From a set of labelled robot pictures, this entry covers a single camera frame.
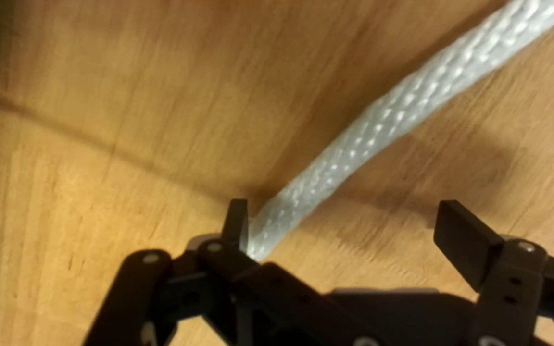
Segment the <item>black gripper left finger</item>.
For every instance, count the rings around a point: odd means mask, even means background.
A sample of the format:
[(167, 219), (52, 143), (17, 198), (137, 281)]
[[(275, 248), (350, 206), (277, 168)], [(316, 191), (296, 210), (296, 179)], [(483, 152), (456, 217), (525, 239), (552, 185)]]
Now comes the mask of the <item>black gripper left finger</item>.
[(233, 200), (221, 233), (181, 256), (127, 256), (83, 346), (169, 346), (192, 317), (227, 346), (381, 346), (366, 323), (246, 246), (248, 204)]

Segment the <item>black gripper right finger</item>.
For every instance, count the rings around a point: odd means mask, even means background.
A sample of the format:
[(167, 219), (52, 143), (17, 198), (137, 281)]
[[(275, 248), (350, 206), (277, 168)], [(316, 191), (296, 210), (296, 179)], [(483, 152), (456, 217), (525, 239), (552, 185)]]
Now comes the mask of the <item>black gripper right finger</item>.
[(554, 323), (554, 256), (527, 239), (506, 239), (458, 200), (443, 200), (433, 241), (477, 292), (473, 346), (546, 346), (539, 317)]

